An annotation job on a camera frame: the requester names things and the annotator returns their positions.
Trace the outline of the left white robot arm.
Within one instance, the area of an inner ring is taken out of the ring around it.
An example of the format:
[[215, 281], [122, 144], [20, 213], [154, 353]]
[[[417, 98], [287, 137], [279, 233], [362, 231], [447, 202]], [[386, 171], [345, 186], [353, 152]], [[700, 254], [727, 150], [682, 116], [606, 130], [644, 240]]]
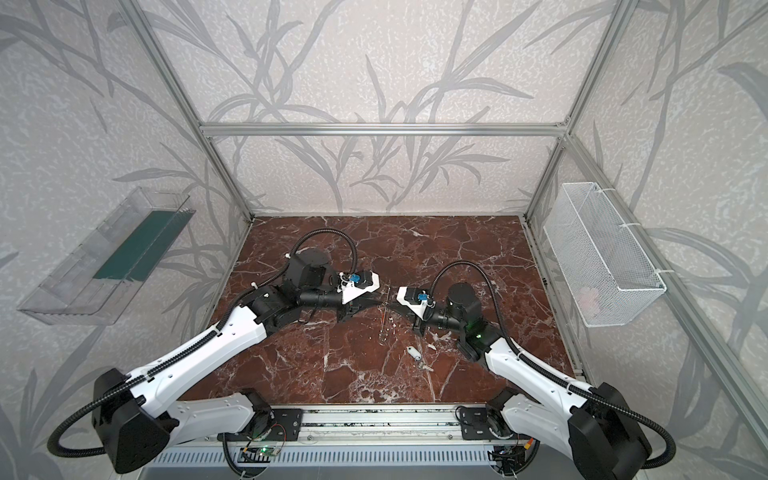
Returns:
[[222, 321], [184, 345], [127, 374], [112, 369], [100, 376], [94, 384], [96, 397], [128, 388], [92, 413], [115, 472], [135, 471], [165, 448], [201, 437], [268, 429], [271, 408], [251, 389], [208, 400], [181, 397], [231, 358], [298, 321], [303, 310], [332, 309], [338, 320], [347, 320], [378, 305], [378, 274], [328, 269], [327, 257], [318, 250], [296, 254], [280, 283], [244, 292]]

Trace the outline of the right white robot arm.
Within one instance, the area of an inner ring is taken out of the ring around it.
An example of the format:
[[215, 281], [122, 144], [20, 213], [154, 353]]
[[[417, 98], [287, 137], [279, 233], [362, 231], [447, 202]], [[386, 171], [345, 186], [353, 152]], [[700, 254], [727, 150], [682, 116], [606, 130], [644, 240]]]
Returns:
[[586, 479], [632, 479], [650, 458], [650, 443], [639, 423], [622, 414], [626, 404], [617, 390], [578, 381], [507, 340], [484, 317], [471, 285], [453, 285], [443, 303], [415, 287], [399, 288], [396, 299], [396, 310], [412, 318], [418, 333], [455, 332], [468, 360], [519, 388], [499, 407], [510, 432], [559, 451]]

